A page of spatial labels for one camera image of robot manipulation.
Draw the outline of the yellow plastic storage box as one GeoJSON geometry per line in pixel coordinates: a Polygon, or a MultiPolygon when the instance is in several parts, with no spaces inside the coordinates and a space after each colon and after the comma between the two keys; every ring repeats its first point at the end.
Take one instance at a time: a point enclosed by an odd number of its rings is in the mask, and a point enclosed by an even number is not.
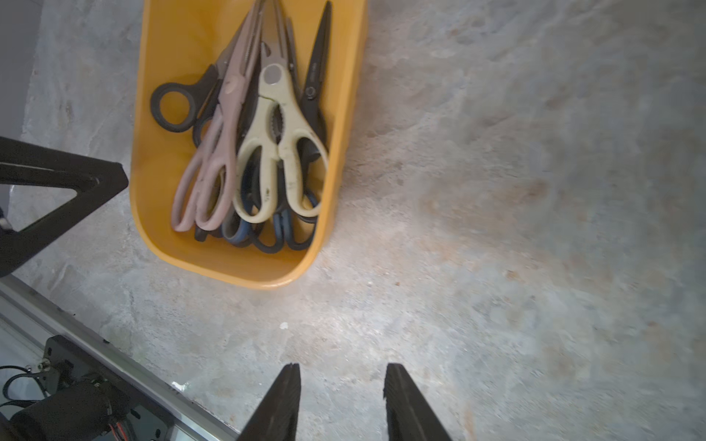
{"type": "Polygon", "coordinates": [[[147,1],[143,5],[130,197],[140,235],[158,257],[211,279],[268,290],[299,279],[334,229],[369,7],[364,1],[331,3],[332,26],[320,105],[327,123],[329,162],[316,164],[309,176],[323,200],[323,209],[309,249],[286,249],[273,255],[252,246],[237,248],[222,239],[197,242],[192,233],[171,229],[170,211],[178,182],[196,149],[189,132],[160,128],[150,111],[150,97],[158,86],[166,82],[192,84],[202,76],[233,38],[250,7],[248,1],[147,1]]]}

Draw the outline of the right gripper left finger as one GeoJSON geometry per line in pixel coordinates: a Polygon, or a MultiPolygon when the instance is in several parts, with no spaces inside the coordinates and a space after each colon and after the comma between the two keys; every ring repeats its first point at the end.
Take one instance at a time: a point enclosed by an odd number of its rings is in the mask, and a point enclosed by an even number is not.
{"type": "Polygon", "coordinates": [[[300,365],[285,365],[236,440],[294,441],[301,391],[300,365]]]}

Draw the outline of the aluminium mounting rail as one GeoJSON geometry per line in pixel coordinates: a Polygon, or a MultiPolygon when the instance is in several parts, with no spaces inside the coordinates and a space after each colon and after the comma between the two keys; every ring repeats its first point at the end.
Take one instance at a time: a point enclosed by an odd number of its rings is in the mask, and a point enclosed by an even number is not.
{"type": "Polygon", "coordinates": [[[193,440],[235,440],[240,432],[224,424],[75,317],[14,276],[1,279],[1,317],[36,347],[65,336],[127,380],[176,419],[176,429],[193,440]]]}

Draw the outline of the blue handled scissors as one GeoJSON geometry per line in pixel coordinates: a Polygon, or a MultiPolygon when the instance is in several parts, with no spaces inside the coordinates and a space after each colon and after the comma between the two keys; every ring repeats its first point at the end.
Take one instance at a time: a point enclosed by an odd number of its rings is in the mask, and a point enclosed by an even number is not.
{"type": "Polygon", "coordinates": [[[219,233],[224,240],[235,247],[245,248],[253,245],[259,251],[270,255],[281,251],[285,244],[293,251],[304,251],[312,244],[318,218],[316,216],[305,217],[295,213],[290,208],[290,204],[286,201],[282,191],[279,196],[279,207],[271,219],[274,228],[274,244],[265,244],[259,239],[264,230],[264,223],[251,224],[242,220],[233,209],[233,206],[230,206],[219,233]],[[295,238],[294,220],[296,218],[314,226],[312,233],[301,242],[295,238]]]}

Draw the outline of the cream handled kitchen scissors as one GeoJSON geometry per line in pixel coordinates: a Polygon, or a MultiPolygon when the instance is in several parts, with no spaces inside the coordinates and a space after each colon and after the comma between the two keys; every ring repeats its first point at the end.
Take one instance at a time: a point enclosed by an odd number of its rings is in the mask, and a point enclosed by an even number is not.
{"type": "Polygon", "coordinates": [[[261,43],[261,72],[254,119],[237,154],[235,196],[233,208],[249,223],[261,223],[277,211],[279,202],[279,166],[283,166],[286,200],[295,213],[311,218],[320,214],[323,205],[311,209],[304,205],[304,183],[297,144],[302,139],[311,141],[328,165],[325,145],[305,119],[296,100],[292,75],[288,69],[286,51],[261,43]],[[244,206],[240,191],[246,165],[253,154],[260,154],[259,195],[260,208],[255,214],[244,206]]]}

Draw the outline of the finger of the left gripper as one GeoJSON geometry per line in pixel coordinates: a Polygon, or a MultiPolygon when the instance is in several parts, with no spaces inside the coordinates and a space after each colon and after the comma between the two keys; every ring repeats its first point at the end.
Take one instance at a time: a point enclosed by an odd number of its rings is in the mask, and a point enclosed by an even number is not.
{"type": "Polygon", "coordinates": [[[127,189],[119,163],[1,139],[1,276],[127,189]]]}

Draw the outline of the pink handled scissors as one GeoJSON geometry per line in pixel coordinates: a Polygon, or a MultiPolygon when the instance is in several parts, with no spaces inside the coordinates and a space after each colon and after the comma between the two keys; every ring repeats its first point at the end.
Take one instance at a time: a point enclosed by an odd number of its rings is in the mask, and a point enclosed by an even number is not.
{"type": "Polygon", "coordinates": [[[205,140],[180,179],[170,218],[176,232],[187,232],[193,226],[213,231],[221,226],[232,207],[237,127],[257,63],[261,5],[256,1],[244,20],[205,140]]]}

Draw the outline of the black pointed scissors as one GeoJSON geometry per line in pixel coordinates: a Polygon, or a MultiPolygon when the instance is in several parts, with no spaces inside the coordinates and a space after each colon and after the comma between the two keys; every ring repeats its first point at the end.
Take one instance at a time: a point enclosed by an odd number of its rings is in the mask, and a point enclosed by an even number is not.
{"type": "Polygon", "coordinates": [[[305,77],[303,95],[300,100],[300,110],[303,112],[303,117],[305,117],[323,144],[327,141],[327,125],[321,112],[320,98],[325,81],[325,71],[327,70],[331,15],[332,5],[330,1],[327,1],[319,23],[310,64],[305,77]]]}

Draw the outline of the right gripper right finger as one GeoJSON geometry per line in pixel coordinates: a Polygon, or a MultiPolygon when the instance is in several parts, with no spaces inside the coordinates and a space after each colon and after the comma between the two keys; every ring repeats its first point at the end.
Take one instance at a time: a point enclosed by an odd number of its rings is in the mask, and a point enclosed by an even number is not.
{"type": "Polygon", "coordinates": [[[452,440],[402,364],[387,365],[384,399],[390,441],[452,440]]]}

